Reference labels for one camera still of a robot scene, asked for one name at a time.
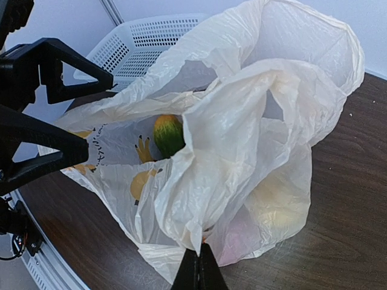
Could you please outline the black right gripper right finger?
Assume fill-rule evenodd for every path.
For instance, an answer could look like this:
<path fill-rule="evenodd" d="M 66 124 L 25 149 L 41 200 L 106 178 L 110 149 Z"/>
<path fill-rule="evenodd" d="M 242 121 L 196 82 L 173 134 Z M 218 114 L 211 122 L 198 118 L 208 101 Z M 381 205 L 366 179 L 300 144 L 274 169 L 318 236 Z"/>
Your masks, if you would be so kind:
<path fill-rule="evenodd" d="M 199 255 L 198 289 L 228 290 L 210 245 L 203 243 Z"/>

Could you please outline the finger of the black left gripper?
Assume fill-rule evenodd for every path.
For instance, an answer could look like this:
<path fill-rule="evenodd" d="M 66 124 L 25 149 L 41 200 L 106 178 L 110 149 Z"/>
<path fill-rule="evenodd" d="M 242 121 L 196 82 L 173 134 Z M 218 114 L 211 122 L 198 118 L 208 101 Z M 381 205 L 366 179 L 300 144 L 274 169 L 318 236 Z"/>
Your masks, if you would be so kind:
<path fill-rule="evenodd" d="M 54 152 L 15 162 L 14 154 L 22 143 L 43 146 Z M 1 196 L 88 158 L 88 143 L 83 138 L 1 106 Z"/>
<path fill-rule="evenodd" d="M 50 105 L 100 93 L 113 87 L 107 70 L 56 38 L 19 44 L 1 54 L 1 104 L 28 105 L 46 89 Z"/>

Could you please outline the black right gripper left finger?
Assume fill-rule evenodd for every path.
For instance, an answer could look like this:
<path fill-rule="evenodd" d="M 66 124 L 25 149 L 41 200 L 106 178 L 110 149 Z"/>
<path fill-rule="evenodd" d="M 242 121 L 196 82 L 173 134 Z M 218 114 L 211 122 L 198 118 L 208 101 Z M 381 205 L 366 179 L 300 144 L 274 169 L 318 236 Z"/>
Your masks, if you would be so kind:
<path fill-rule="evenodd" d="M 171 290 L 199 290 L 199 257 L 193 250 L 187 249 L 180 263 Z"/>

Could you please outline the banana print plastic bag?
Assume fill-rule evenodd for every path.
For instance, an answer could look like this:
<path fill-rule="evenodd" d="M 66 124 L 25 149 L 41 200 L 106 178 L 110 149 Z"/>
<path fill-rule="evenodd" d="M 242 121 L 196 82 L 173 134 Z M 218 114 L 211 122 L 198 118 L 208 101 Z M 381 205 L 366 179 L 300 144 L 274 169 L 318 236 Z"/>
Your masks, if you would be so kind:
<path fill-rule="evenodd" d="M 348 24 L 297 1 L 246 1 L 199 23 L 115 96 L 58 119 L 89 142 L 88 161 L 63 173 L 169 283 L 203 242 L 219 264 L 243 206 L 261 230 L 258 257 L 305 226 L 311 148 L 364 73 Z M 170 158 L 154 142 L 161 115 L 183 124 L 186 145 Z"/>

